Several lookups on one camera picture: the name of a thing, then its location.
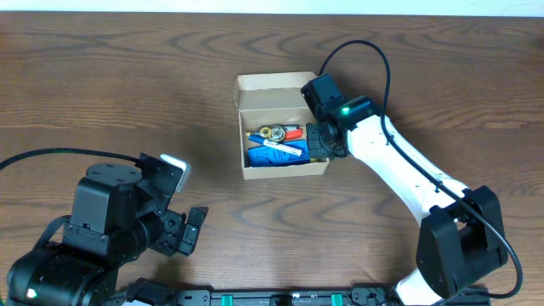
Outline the red lighter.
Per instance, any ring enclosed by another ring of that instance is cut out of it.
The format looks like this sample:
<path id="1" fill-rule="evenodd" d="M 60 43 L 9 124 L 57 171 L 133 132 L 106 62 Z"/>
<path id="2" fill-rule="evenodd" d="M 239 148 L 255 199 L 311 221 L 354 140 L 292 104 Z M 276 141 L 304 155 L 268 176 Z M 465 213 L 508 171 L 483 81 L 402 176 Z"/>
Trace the red lighter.
<path id="1" fill-rule="evenodd" d="M 303 137 L 303 130 L 300 127 L 286 127 L 285 141 L 300 139 Z"/>

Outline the blue marker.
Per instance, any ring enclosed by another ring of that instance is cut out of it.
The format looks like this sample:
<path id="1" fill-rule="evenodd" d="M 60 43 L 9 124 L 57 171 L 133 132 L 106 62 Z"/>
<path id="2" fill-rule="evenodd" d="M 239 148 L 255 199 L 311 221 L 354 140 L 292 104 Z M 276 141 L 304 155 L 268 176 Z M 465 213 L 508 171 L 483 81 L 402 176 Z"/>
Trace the blue marker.
<path id="1" fill-rule="evenodd" d="M 285 145 L 285 144 L 281 144 L 281 143 L 276 143 L 274 141 L 270 141 L 268 139 L 265 139 L 261 136 L 258 136 L 256 134 L 248 134 L 247 135 L 248 137 L 248 140 L 253 142 L 253 143 L 256 143 L 256 144 L 260 144 L 260 145 L 263 145 L 263 146 L 266 146 L 266 147 L 269 147 L 269 148 L 272 148 L 272 149 L 275 149 L 275 150 L 279 150 L 279 151 L 282 151 L 282 152 L 285 152 L 285 153 L 288 153 L 288 154 L 291 154 L 291 155 L 295 155 L 295 156 L 301 156 L 302 155 L 302 151 L 298 148 L 294 148 L 294 147 L 291 147 L 291 146 L 288 146 L 288 145 Z"/>

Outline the correction tape dispenser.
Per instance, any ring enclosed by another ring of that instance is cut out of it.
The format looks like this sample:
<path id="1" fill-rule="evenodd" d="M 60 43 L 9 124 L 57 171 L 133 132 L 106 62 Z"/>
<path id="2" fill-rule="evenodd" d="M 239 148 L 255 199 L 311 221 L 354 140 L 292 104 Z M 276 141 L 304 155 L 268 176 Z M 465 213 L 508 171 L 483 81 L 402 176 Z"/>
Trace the correction tape dispenser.
<path id="1" fill-rule="evenodd" d="M 253 132 L 246 132 L 246 136 L 260 136 L 264 139 L 280 143 L 286 140 L 287 129 L 284 125 L 267 125 L 262 126 Z"/>

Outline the blue plastic holder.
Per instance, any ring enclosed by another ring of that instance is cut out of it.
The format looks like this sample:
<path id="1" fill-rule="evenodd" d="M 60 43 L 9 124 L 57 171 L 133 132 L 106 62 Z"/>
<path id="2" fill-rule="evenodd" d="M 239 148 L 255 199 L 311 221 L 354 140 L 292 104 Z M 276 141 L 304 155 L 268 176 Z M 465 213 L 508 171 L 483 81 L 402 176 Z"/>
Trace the blue plastic holder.
<path id="1" fill-rule="evenodd" d="M 281 150 L 259 146 L 248 150 L 248 159 L 251 167 L 286 167 L 310 163 L 308 146 L 304 140 L 296 140 L 287 143 L 302 151 L 301 156 L 295 156 Z"/>

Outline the brown cardboard box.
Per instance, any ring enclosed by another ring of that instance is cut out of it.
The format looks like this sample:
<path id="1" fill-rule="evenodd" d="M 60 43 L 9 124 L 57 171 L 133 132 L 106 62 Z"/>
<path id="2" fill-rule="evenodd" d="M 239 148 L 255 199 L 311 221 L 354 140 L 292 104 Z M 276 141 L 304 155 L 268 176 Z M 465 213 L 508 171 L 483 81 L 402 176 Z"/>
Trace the brown cardboard box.
<path id="1" fill-rule="evenodd" d="M 316 78 L 312 71 L 240 75 L 236 78 L 234 99 L 238 111 L 241 171 L 245 180 L 275 179 L 322 175 L 329 160 L 319 159 L 302 165 L 284 167 L 254 167 L 249 162 L 248 150 L 257 144 L 247 139 L 264 125 L 297 124 L 305 128 L 315 119 L 308 108 L 301 88 Z"/>

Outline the yellow highlighter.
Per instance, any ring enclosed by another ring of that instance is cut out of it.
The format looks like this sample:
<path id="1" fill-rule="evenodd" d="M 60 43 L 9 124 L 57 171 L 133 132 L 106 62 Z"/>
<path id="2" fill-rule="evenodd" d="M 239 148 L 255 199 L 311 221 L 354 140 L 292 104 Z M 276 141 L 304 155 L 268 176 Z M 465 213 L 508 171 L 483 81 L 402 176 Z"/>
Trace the yellow highlighter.
<path id="1" fill-rule="evenodd" d="M 328 162 L 328 158 L 310 158 L 310 163 Z"/>

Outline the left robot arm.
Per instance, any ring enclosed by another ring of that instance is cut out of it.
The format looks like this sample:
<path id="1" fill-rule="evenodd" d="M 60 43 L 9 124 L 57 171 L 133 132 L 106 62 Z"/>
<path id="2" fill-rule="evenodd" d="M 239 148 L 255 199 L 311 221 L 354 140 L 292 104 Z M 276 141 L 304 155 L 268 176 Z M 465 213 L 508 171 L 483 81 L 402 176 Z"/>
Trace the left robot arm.
<path id="1" fill-rule="evenodd" d="M 9 305 L 102 305 L 116 291 L 119 269 L 148 249 L 189 256 L 205 207 L 177 213 L 168 205 L 190 175 L 188 163 L 142 156 L 133 166 L 88 168 L 71 215 L 52 221 L 8 272 Z"/>

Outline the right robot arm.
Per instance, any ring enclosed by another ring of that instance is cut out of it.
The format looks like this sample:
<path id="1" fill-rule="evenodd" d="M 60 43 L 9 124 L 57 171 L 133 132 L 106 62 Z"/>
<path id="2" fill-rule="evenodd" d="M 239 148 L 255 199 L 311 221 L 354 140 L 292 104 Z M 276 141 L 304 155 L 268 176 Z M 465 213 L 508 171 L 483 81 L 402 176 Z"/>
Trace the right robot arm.
<path id="1" fill-rule="evenodd" d="M 309 154 L 345 157 L 371 168 L 406 204 L 420 226 L 416 269 L 394 288 L 405 305 L 433 305 L 507 263 L 500 202 L 487 186 L 475 190 L 437 168 L 409 144 L 366 96 L 341 94 L 329 75 L 301 89 L 315 124 Z"/>

